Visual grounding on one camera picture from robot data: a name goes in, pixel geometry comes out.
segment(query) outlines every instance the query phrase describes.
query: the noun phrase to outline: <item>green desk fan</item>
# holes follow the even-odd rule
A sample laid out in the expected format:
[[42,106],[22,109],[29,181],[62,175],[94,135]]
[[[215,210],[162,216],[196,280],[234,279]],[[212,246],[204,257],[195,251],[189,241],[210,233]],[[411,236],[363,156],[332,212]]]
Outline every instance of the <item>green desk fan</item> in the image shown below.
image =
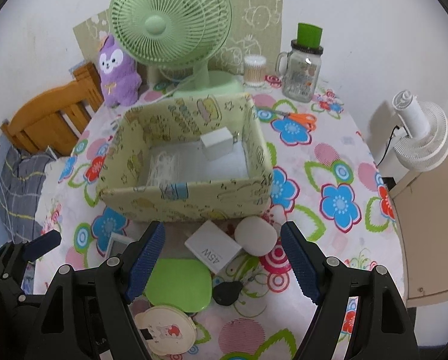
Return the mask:
[[112,32],[139,63],[161,69],[193,68],[176,97],[243,92],[230,73],[209,71],[232,21],[230,0],[112,0]]

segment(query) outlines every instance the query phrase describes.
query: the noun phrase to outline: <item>white circulator fan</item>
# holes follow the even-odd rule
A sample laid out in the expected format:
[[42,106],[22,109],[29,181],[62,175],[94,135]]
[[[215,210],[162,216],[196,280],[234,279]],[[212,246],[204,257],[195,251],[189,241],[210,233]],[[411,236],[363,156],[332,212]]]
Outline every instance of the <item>white circulator fan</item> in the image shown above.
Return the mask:
[[410,91],[399,92],[392,105],[406,131],[394,144],[399,162],[418,172],[438,167],[448,155],[448,120],[442,108],[418,102]]

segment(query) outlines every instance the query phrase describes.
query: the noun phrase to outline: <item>green lid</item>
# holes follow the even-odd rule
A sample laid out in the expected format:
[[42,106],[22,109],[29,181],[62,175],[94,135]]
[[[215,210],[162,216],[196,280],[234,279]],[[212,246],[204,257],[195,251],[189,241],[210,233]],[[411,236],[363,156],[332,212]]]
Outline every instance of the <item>green lid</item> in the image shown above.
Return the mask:
[[145,296],[154,306],[173,306],[187,313],[202,311],[212,296],[209,269],[194,259],[158,259]]
[[317,49],[320,46],[322,28],[312,24],[299,23],[297,27],[297,44]]

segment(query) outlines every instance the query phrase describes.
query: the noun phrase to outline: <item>floral tablecloth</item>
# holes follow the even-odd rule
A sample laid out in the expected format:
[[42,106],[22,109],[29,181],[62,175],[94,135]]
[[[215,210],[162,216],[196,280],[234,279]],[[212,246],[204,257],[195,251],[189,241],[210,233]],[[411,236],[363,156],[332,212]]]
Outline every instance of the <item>floral tablecloth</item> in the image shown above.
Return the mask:
[[[156,100],[170,85],[155,85],[138,104]],[[345,104],[324,81],[319,82],[309,104],[286,99],[274,76],[266,77],[264,87],[246,90],[259,108],[274,167],[271,204],[263,218],[276,230],[286,220],[293,220],[324,254],[336,256],[348,266],[372,269],[376,264],[385,265],[403,295],[401,245],[389,195]],[[44,227],[44,231],[58,229],[62,243],[37,262],[35,293],[45,292],[64,263],[75,269],[102,263],[112,232],[138,239],[146,229],[145,224],[133,223],[106,207],[96,196],[98,174],[126,110],[121,106],[98,110],[67,161]],[[283,112],[304,114],[304,119],[285,117]],[[218,224],[233,233],[235,221]],[[179,226],[167,225],[174,230]],[[212,301],[205,311],[193,316],[198,335],[188,353],[164,359],[291,359],[315,306],[302,295],[280,241],[264,257],[239,255],[213,281],[216,285],[249,277],[253,280],[246,282],[233,306],[226,308]],[[145,299],[138,299],[131,310],[136,313],[148,307]],[[351,298],[335,359],[345,355],[355,310],[356,299]]]

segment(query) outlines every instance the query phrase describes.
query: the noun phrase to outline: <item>tan cabinet door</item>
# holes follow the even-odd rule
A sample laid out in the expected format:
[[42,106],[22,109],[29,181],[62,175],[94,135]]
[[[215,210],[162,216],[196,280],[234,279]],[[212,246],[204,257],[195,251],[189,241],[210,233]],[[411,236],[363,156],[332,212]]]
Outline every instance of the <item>tan cabinet door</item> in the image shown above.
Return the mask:
[[407,259],[409,300],[448,300],[448,158],[395,199]]

